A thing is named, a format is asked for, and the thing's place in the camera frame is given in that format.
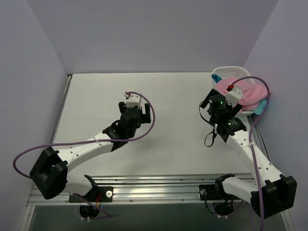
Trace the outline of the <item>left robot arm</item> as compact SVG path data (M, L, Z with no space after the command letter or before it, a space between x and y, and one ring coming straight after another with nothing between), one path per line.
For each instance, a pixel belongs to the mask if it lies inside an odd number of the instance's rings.
M86 202L96 198L98 186L95 181L89 175L76 178L70 171L126 145L142 124L151 122L148 103L129 107L127 103L120 102L119 109L120 119L86 143L58 150L47 147L41 152L29 175L45 199L52 199L61 193L77 194Z

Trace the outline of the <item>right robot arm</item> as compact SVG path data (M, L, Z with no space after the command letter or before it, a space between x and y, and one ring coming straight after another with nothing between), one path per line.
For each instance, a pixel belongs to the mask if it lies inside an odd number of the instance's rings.
M262 218L290 209L294 205L297 182L285 176L252 141L250 131L235 115L240 106L228 105L219 91L211 89L199 105L207 109L206 121L212 128L212 138L220 136L240 157L255 179L255 184L239 179L234 174L216 178L214 194L220 199L237 197L248 202Z

